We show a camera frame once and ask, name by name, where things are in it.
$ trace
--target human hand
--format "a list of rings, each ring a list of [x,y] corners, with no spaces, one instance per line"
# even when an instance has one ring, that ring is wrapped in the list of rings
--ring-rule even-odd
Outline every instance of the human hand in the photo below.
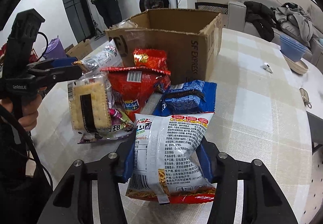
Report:
[[[24,127],[26,131],[31,131],[37,125],[37,117],[40,104],[42,102],[42,97],[37,95],[37,97],[30,102],[28,105],[22,107],[23,117],[18,120],[18,122]],[[2,99],[0,104],[10,113],[13,110],[13,104],[9,98]]]

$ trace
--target purple bag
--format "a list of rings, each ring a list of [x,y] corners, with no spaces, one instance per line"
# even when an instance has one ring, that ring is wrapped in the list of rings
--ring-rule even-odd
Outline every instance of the purple bag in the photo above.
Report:
[[[59,58],[65,58],[67,57],[64,48],[62,46],[62,43],[57,36],[57,38],[52,39],[48,43],[48,48],[46,50],[46,53],[44,54],[45,59],[59,59]]]

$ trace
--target metal screw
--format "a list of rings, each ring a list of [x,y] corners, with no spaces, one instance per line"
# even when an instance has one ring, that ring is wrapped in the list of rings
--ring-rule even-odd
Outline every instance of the metal screw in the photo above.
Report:
[[[109,153],[109,155],[108,155],[108,158],[111,158],[111,159],[114,159],[114,158],[116,158],[117,157],[117,153],[115,153],[115,152],[111,152],[111,153]]]
[[[225,152],[220,152],[220,153],[218,154],[218,156],[219,156],[219,158],[227,158],[227,157],[228,157],[228,154],[227,154],[227,153],[225,153]]]
[[[75,160],[74,163],[73,163],[74,166],[80,166],[82,165],[82,161],[81,160]]]
[[[254,160],[254,164],[255,164],[256,166],[261,166],[261,165],[262,165],[262,162],[261,162],[261,160],[259,160],[259,159],[255,159],[255,160]]]

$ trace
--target red package on counter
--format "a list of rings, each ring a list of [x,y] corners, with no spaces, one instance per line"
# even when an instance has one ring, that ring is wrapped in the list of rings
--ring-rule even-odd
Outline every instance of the red package on counter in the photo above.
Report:
[[[133,57],[136,66],[167,70],[167,54],[163,50],[136,48],[133,51]],[[156,91],[164,93],[170,84],[171,80],[166,75],[156,88]]]
[[[108,79],[114,90],[122,96],[122,105],[128,117],[135,121],[148,98],[154,92],[168,70],[141,67],[106,67],[100,71],[109,72]]]

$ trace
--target blue bowl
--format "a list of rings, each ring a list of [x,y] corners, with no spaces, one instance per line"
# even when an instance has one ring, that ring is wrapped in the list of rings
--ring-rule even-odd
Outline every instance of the blue bowl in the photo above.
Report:
[[[280,35],[280,51],[294,62],[301,60],[307,47],[287,35]]]

